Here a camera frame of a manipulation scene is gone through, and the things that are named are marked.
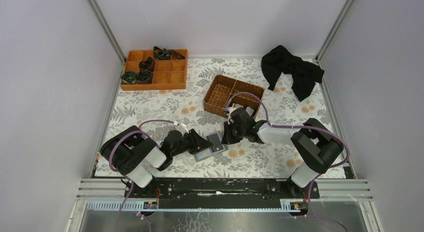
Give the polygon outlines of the black credit card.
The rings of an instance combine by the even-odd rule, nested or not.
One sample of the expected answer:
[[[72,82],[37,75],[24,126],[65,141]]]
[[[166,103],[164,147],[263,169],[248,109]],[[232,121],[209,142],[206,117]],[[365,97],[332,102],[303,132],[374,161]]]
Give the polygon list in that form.
[[[225,150],[225,147],[223,146],[221,142],[221,136],[219,132],[212,133],[208,135],[207,140],[212,143],[212,146],[210,147],[211,153],[220,153]]]

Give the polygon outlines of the grey leather card holder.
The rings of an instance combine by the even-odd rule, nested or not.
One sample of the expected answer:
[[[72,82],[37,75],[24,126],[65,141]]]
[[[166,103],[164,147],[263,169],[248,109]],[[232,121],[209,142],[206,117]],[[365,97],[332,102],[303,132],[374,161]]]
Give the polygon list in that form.
[[[223,152],[227,151],[228,150],[228,146],[225,145],[225,144],[223,144],[223,146],[225,147],[225,150]],[[194,155],[194,159],[195,159],[196,162],[200,162],[200,161],[203,161],[203,160],[208,159],[210,157],[219,155],[219,154],[221,154],[223,152],[220,152],[220,153],[211,153],[210,148],[208,148],[206,150],[203,150],[203,151],[195,154]]]

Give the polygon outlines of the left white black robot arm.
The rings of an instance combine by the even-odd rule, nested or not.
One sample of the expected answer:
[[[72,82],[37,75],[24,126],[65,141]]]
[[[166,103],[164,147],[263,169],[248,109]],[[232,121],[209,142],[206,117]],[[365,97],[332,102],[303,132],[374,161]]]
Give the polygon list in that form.
[[[144,188],[154,178],[145,168],[145,163],[163,171],[172,164],[175,156],[185,152],[193,155],[212,146],[212,142],[201,137],[194,129],[185,133],[171,130],[157,144],[138,127],[131,126],[106,141],[100,148],[100,154],[109,162],[111,170]]]

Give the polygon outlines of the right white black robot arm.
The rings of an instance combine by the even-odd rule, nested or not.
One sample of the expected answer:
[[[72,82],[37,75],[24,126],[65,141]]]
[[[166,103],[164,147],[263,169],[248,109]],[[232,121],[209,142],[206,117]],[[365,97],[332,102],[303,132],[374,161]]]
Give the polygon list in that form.
[[[222,144],[232,145],[247,139],[251,143],[282,143],[296,148],[303,162],[288,180],[299,188],[326,173],[345,148],[341,139],[315,118],[302,125],[283,126],[256,121],[243,108],[229,107],[224,112],[228,120],[223,124]]]

